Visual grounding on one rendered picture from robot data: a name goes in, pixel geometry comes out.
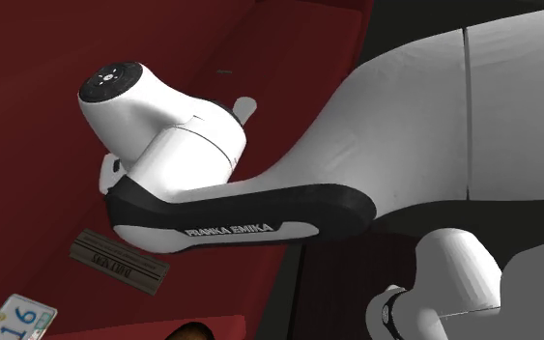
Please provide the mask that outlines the folded brown newspaper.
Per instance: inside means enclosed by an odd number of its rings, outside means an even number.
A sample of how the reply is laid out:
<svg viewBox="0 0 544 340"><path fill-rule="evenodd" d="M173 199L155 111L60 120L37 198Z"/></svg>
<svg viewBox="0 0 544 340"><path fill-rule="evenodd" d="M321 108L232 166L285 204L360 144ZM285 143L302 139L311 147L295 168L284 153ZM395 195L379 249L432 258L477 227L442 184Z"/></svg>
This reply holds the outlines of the folded brown newspaper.
<svg viewBox="0 0 544 340"><path fill-rule="evenodd" d="M167 263L90 229L73 240L69 256L151 296L169 270Z"/></svg>

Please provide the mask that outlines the dark brown round object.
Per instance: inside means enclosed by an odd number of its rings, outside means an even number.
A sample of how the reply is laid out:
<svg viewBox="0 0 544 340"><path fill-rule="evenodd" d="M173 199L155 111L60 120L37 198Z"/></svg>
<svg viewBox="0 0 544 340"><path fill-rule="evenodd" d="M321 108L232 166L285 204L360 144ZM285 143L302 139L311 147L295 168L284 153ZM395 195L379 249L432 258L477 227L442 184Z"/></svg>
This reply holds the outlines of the dark brown round object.
<svg viewBox="0 0 544 340"><path fill-rule="evenodd" d="M164 340L215 340L215 336L205 324L189 322L173 330Z"/></svg>

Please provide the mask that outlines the white plate with blue digits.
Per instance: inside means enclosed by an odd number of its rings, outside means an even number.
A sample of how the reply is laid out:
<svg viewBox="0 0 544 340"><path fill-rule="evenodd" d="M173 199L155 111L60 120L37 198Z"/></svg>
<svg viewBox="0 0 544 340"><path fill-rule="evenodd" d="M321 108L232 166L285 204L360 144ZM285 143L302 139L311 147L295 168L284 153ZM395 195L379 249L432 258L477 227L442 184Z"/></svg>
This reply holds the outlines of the white plate with blue digits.
<svg viewBox="0 0 544 340"><path fill-rule="evenodd" d="M0 307L0 340L42 340L58 310L19 294Z"/></svg>

